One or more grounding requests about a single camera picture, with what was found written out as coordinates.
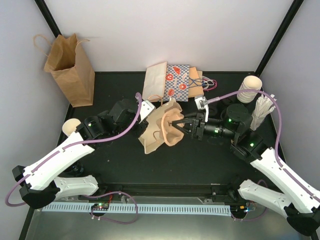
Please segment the single brown cup carrier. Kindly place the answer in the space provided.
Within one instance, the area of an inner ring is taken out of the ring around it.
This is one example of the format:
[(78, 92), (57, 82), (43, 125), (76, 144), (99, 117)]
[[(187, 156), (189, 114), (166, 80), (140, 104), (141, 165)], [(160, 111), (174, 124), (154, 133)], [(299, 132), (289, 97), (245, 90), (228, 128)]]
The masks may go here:
[(161, 131), (165, 144), (169, 147), (173, 147), (180, 142), (184, 134), (172, 126), (172, 121), (181, 119), (184, 115), (181, 114), (181, 110), (173, 108), (166, 111), (161, 119)]

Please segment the cream paper bag with handles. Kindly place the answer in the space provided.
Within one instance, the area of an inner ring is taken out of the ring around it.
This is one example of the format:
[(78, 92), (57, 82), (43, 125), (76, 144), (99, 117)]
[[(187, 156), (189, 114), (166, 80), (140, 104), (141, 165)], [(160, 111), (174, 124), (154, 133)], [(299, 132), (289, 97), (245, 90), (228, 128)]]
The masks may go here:
[(165, 112), (171, 109), (179, 109), (181, 110), (182, 114), (182, 108), (180, 104), (177, 103), (174, 98), (171, 98), (167, 103), (157, 107), (147, 117), (146, 120), (148, 122), (148, 127), (138, 138), (140, 143), (143, 145), (144, 153), (146, 155), (157, 150), (162, 144), (165, 144), (161, 130), (161, 119)]

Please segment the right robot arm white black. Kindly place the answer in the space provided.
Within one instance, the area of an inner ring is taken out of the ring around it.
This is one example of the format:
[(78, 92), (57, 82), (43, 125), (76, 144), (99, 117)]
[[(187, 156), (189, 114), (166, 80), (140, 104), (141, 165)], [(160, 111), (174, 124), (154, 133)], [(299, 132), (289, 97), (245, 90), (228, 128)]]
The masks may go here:
[(219, 119), (205, 118), (202, 112), (191, 113), (172, 121), (169, 126), (202, 140), (203, 136), (231, 140), (230, 150), (268, 177), (280, 192), (246, 179), (227, 189), (228, 198), (261, 204), (283, 216), (289, 225), (304, 236), (311, 237), (320, 226), (320, 192), (299, 177), (283, 160), (276, 159), (274, 148), (250, 129), (252, 115), (242, 104), (231, 104)]

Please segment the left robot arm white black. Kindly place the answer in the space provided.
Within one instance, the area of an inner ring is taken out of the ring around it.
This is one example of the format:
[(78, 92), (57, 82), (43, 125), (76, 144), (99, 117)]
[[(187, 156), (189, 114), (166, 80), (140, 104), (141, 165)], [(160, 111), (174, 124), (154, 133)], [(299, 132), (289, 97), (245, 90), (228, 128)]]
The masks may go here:
[(93, 175), (60, 177), (60, 174), (95, 151), (100, 143), (113, 142), (131, 130), (140, 137), (153, 110), (155, 106), (148, 100), (120, 100), (110, 111), (87, 117), (65, 141), (37, 162), (13, 168), (22, 204), (40, 209), (65, 197), (84, 195), (103, 199), (108, 188)]

